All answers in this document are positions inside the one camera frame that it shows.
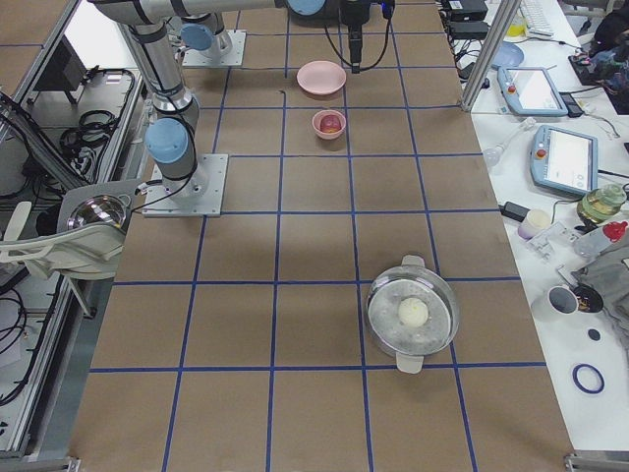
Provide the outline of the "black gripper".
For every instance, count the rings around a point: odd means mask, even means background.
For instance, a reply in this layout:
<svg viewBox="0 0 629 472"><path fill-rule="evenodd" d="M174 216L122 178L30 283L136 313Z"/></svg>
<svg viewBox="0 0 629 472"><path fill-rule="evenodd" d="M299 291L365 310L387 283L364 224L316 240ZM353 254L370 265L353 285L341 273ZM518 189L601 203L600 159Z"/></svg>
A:
<svg viewBox="0 0 629 472"><path fill-rule="evenodd" d="M362 25L370 19L371 5L375 3L380 7L382 16L391 20L394 15L394 0L341 0L341 24L348 27L348 46L350 53L350 67L353 74L361 72L363 31Z"/></svg>

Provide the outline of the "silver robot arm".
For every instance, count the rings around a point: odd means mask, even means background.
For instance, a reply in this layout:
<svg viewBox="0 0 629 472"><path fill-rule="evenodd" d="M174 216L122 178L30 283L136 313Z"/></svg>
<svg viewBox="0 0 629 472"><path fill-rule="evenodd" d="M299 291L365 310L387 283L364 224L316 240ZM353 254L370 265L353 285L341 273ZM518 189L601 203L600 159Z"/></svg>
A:
<svg viewBox="0 0 629 472"><path fill-rule="evenodd" d="M326 8L324 1L94 1L94 7L109 20L117 23L132 56L155 98L155 107L165 117L173 117L187 128L191 136L198 114L188 109L199 109L192 93L184 85L180 67L167 38L166 20L181 19L184 24L202 27L214 23L208 40L213 42L226 35L222 20L225 12L287 9L301 17L318 15Z"/></svg>
<svg viewBox="0 0 629 472"><path fill-rule="evenodd" d="M232 39L221 13L179 17L179 20L179 37L189 49L210 58L222 57L232 50Z"/></svg>

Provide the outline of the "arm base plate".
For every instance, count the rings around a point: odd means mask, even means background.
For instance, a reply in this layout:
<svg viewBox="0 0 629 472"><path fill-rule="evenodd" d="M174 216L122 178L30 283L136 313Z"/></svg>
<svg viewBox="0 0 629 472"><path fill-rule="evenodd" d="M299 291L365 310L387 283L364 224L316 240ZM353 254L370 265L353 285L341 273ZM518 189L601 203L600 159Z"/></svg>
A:
<svg viewBox="0 0 629 472"><path fill-rule="evenodd" d="M144 217L218 217L222 211L227 169L227 154L201 154L191 180L179 193L174 194L186 180L164 180L160 169L154 164L151 179L161 180L161 183L147 188L140 212Z"/></svg>
<svg viewBox="0 0 629 472"><path fill-rule="evenodd" d="M210 29L182 28L185 45L183 66L187 68L228 68L243 65L247 33L242 29L224 29L213 34Z"/></svg>

